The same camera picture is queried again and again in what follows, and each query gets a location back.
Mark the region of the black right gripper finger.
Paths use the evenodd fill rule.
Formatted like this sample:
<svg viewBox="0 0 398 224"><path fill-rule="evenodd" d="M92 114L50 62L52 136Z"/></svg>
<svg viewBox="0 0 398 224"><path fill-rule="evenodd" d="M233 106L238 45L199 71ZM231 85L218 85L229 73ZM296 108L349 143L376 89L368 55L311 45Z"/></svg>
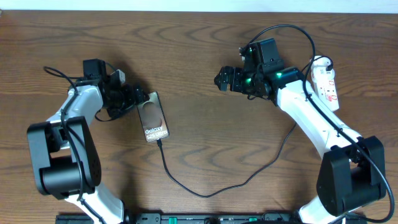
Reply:
<svg viewBox="0 0 398 224"><path fill-rule="evenodd" d="M231 76L234 75L234 72L235 72L235 68L234 67L225 66L225 67L221 68L221 70L220 70L218 75L220 77L223 77L223 78L230 78Z"/></svg>
<svg viewBox="0 0 398 224"><path fill-rule="evenodd" d="M214 78L214 83L220 91L227 91L229 85L229 75L217 74L217 76Z"/></svg>

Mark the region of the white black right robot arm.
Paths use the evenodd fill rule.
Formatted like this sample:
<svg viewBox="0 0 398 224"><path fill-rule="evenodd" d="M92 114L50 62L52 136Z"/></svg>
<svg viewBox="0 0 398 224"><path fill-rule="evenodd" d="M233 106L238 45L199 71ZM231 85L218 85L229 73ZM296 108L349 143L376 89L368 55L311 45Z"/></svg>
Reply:
<svg viewBox="0 0 398 224"><path fill-rule="evenodd" d="M274 72L222 67L214 79L221 90L265 96L286 112L318 151L322 163L317 196L299 211L304 223L336 223L343 218L370 222L357 208L393 197L385 175L384 147L377 137L363 138L345 125L295 67Z"/></svg>

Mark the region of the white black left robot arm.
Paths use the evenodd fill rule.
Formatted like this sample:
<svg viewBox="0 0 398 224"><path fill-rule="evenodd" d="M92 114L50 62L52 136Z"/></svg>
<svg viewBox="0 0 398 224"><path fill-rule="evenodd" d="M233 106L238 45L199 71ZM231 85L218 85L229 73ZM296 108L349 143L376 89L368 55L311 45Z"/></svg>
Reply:
<svg viewBox="0 0 398 224"><path fill-rule="evenodd" d="M101 163L89 125L103 108L132 109L146 97L139 84L79 78L62 107L27 129L35 185L42 195L70 202L94 223L134 223L124 202L101 181Z"/></svg>

